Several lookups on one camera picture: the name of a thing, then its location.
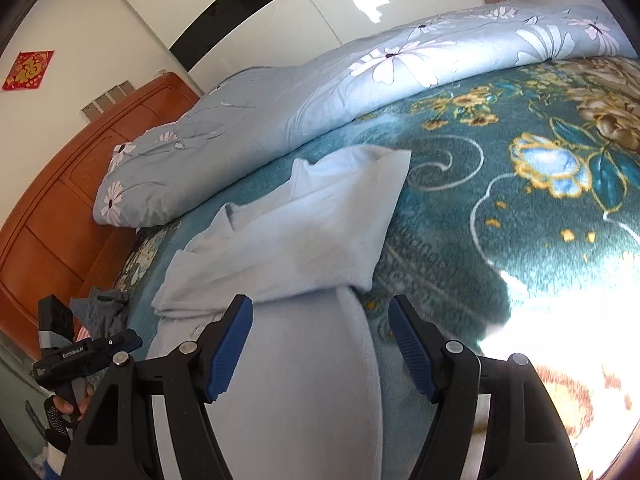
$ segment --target white towel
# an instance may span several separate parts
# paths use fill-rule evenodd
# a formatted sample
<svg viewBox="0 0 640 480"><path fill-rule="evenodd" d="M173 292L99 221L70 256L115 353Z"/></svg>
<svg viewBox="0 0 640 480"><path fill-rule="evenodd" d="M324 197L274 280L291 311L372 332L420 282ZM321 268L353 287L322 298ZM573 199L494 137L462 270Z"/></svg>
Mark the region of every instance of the white towel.
<svg viewBox="0 0 640 480"><path fill-rule="evenodd" d="M236 294L254 303L320 288L368 290L411 152L351 146L245 206L227 204L177 251L152 306L163 317L224 312Z"/></svg>
<svg viewBox="0 0 640 480"><path fill-rule="evenodd" d="M254 300L229 390L207 406L235 478L380 480L380 376L350 286L371 286L409 160L376 146L296 160L286 184L223 207L174 256L148 357L196 339L236 293ZM164 477L179 479L162 397L154 420Z"/></svg>

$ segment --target wooden bed frame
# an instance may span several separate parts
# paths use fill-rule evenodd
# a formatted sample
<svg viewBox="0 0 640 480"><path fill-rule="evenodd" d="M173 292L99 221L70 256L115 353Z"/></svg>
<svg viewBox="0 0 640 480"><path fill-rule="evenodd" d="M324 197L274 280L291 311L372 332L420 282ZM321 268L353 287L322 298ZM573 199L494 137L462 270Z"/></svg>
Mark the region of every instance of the wooden bed frame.
<svg viewBox="0 0 640 480"><path fill-rule="evenodd" d="M109 288L135 241L133 229L92 218L113 147L181 117L198 96L167 73L139 88L78 133L47 164L0 230L0 330L39 358L38 300L68 304L92 286Z"/></svg>

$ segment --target teal blanket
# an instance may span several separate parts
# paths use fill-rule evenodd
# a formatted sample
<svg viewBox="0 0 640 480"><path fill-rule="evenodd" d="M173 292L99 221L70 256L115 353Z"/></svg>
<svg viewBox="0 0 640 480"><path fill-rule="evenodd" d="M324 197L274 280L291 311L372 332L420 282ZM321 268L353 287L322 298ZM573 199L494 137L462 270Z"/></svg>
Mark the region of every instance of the teal blanket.
<svg viewBox="0 0 640 480"><path fill-rule="evenodd" d="M146 273L130 262L122 285L133 275L143 284L131 327L151 341L149 304L171 257L224 203L248 203L284 183L294 158L315 162L365 143L412 150L373 289L361 296L380 367L383 479L407 478L434 412L389 330L388 301L399 293L477 352L528 354L585 478L597 477L640 416L637 374L625 357L636 352L629 327L638 326L640 295L640 66L632 60L475 76L274 160L169 227Z"/></svg>

